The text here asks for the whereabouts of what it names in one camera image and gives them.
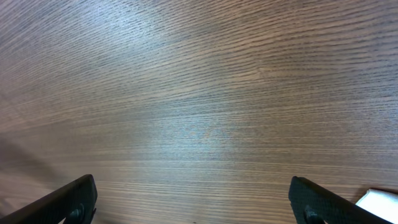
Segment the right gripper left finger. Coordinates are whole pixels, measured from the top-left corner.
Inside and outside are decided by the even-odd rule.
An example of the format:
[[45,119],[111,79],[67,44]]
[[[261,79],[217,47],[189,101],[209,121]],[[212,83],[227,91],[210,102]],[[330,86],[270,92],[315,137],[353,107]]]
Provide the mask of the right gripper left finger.
[[91,174],[86,174],[1,218],[2,224],[91,224],[98,192]]

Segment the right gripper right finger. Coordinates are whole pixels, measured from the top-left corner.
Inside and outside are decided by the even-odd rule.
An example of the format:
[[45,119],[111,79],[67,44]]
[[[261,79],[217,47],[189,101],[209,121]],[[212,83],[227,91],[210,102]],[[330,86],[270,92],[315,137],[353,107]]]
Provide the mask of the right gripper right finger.
[[392,224],[304,177],[292,177],[289,200],[298,224]]

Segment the white t-shirt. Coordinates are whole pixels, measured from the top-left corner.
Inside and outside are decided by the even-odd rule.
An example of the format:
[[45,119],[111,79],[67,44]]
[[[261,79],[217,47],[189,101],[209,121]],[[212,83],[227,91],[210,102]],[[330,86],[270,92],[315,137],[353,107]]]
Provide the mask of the white t-shirt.
[[368,189],[356,205],[373,215],[397,224],[397,192]]

